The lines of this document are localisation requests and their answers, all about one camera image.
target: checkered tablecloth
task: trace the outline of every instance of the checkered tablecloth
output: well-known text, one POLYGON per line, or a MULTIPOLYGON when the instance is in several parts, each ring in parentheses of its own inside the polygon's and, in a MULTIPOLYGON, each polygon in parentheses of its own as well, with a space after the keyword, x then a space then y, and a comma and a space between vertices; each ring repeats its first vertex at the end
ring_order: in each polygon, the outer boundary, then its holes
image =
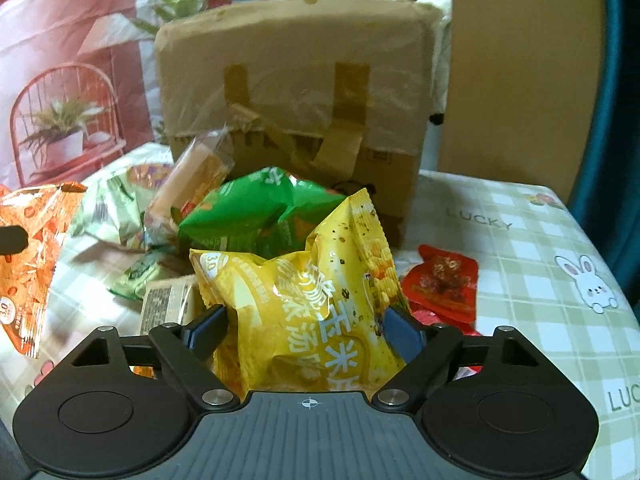
MULTIPOLYGON (((147 144, 114 164, 124 168, 168 161, 166 148, 147 144)), ((110 165, 86 182, 113 170, 110 165)), ((476 329, 489 335, 498 325, 515 326, 593 403, 600 434, 585 475, 638 480, 640 328, 609 269, 553 192, 423 172, 405 243, 395 251, 399 274, 421 262, 416 251, 421 244, 475 258, 480 269, 476 329), (603 293, 607 301, 602 300, 601 314, 585 302, 576 275, 557 256, 576 272, 585 262, 580 258, 588 257, 612 292, 603 293), (609 306, 609 297, 616 308, 609 306)), ((8 427, 25 390, 43 367, 47 370, 47 361, 60 361, 98 325, 115 325, 122 335, 136 333, 140 304, 113 297, 105 284, 139 256, 89 237, 67 239, 53 280, 40 358, 17 354, 0 337, 0 417, 8 427)), ((593 297, 583 293, 593 305, 593 297)))
POLYGON ((558 197, 544 187, 421 172, 406 229, 402 250, 395 253, 399 274, 421 263, 415 252, 420 244, 476 259, 478 332, 516 327, 594 405, 600 433, 585 476, 638 480, 640 327, 606 264, 558 197), (613 293, 616 308, 596 313, 573 275, 556 261, 560 256, 578 267, 583 255, 613 293))

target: snack bag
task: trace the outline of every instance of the snack bag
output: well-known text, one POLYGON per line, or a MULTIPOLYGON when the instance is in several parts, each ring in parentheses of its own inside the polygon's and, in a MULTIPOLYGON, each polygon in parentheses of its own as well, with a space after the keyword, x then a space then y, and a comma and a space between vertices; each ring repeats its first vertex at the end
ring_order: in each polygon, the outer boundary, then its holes
POLYGON ((21 253, 0 256, 0 322, 17 351, 29 357, 38 357, 53 272, 85 189, 48 185, 0 198, 0 226, 21 226, 29 236, 21 253))
POLYGON ((391 303, 406 306, 391 250, 365 189, 308 236, 304 251, 191 251, 206 304, 223 303, 227 337, 218 377, 249 390, 363 390, 372 396, 403 366, 382 330, 391 303))
POLYGON ((204 311, 194 274, 154 280, 146 284, 145 299, 140 312, 140 335, 162 323, 186 325, 204 311))
POLYGON ((280 168, 264 168, 210 192, 180 223, 178 236, 191 248, 273 258, 303 249, 343 200, 280 168))
POLYGON ((146 209, 146 246, 176 245, 178 226, 172 208, 180 219, 187 216, 222 186, 233 167, 233 142, 226 128, 196 136, 146 209))
POLYGON ((144 250, 144 211, 171 168, 170 164, 139 164, 93 184, 69 234, 89 234, 127 249, 144 250))
POLYGON ((125 270, 113 282, 109 292, 126 300, 142 301, 148 282, 193 273, 190 267, 187 262, 164 251, 150 251, 125 270))
POLYGON ((478 263, 427 245, 418 252, 424 263, 402 280, 407 299, 457 322, 475 323, 478 263))

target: gray ridged plate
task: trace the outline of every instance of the gray ridged plate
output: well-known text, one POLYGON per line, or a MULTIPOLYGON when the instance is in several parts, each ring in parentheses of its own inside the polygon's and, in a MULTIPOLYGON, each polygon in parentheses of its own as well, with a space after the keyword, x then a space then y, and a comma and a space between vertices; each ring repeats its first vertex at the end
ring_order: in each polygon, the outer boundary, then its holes
MULTIPOLYGON (((51 480, 38 473, 34 480, 51 480)), ((575 480, 565 475, 558 480, 575 480)), ((406 415, 362 394, 256 393, 207 415, 188 443, 130 480, 482 480, 434 452, 406 415)))

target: crosshair mark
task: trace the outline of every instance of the crosshair mark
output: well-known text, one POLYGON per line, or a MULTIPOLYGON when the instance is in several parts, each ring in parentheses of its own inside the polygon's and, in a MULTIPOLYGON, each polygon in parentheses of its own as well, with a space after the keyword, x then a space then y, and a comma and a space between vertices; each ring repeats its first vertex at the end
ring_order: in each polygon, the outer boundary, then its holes
POLYGON ((311 408, 315 408, 318 404, 322 404, 322 402, 318 402, 317 400, 309 397, 308 399, 305 399, 302 402, 299 402, 299 404, 302 404, 305 408, 310 410, 311 408))

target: round black pad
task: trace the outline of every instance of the round black pad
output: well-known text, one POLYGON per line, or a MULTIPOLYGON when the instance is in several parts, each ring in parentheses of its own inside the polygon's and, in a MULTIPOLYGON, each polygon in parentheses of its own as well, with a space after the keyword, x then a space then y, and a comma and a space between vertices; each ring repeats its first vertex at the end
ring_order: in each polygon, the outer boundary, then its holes
POLYGON ((113 392, 87 392, 60 407, 60 421, 78 433, 106 433, 126 424, 133 415, 127 397, 113 392))
POLYGON ((478 415, 494 430, 504 433, 533 433, 544 430, 554 414, 540 397, 522 392, 499 392, 478 404, 478 415))
POLYGON ((438 389, 424 405, 423 428, 449 460, 508 479, 552 478, 584 463, 598 419, 571 384, 469 384, 472 380, 438 389))
POLYGON ((182 397, 160 381, 122 379, 34 388, 14 415, 22 453, 47 472, 80 478, 136 472, 172 453, 188 430, 182 397))

